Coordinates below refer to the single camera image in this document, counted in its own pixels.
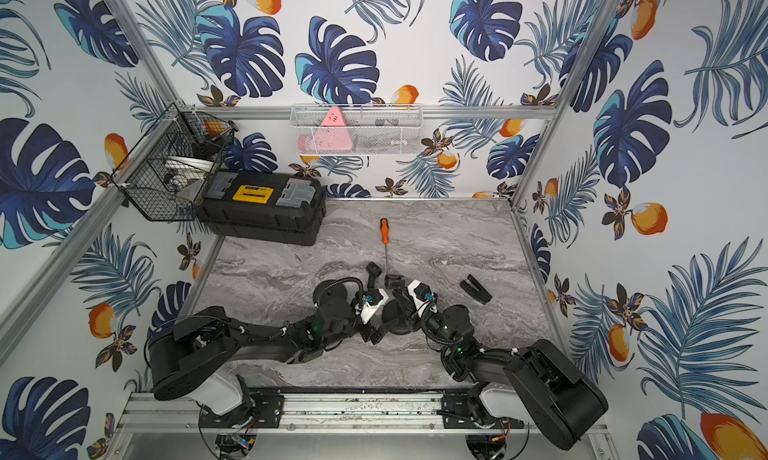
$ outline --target yellow label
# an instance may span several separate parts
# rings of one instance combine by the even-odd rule
[[[236,202],[266,203],[273,191],[273,188],[266,186],[243,185],[237,189],[232,199]]]

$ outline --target screwdriver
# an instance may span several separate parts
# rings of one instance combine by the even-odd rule
[[[389,244],[389,222],[386,218],[379,221],[379,228],[382,231],[382,243],[384,243],[384,270],[385,275],[389,275],[389,256],[386,252],[386,246]]]

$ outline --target white wire basket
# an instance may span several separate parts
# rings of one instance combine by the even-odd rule
[[[421,105],[337,105],[345,127],[321,127],[332,105],[293,105],[299,154],[314,157],[411,156],[424,149]]]

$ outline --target gray marble surface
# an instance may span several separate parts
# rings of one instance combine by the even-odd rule
[[[384,268],[379,219],[389,219],[389,271],[418,279],[439,294],[439,308],[469,308],[475,338],[512,348],[552,338],[505,201],[329,201],[313,246],[227,237],[195,311],[222,305],[227,315],[280,325],[312,313],[311,295],[325,279]],[[473,274],[493,295],[475,301],[458,283]],[[378,325],[378,315],[374,321]],[[422,333],[387,335],[379,345],[347,339],[299,365],[253,360],[228,364],[250,386],[457,386]]]

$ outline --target toolbox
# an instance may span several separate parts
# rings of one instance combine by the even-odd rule
[[[221,170],[196,212],[217,235],[308,246],[326,215],[326,195],[316,179]]]

